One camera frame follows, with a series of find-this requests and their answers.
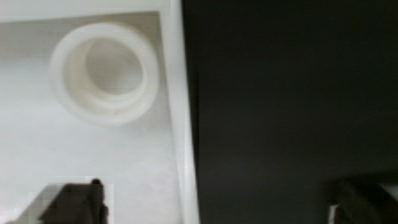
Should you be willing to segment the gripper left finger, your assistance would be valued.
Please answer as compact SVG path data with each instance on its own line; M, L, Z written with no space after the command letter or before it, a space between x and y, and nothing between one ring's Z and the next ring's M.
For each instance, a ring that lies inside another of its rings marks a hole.
M64 185L39 221L42 224L108 224L105 186L97 179Z

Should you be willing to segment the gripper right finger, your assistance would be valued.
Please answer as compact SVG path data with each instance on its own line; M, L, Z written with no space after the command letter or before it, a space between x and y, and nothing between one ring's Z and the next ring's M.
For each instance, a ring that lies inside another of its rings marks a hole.
M328 224L398 224L398 180L348 181L336 185Z

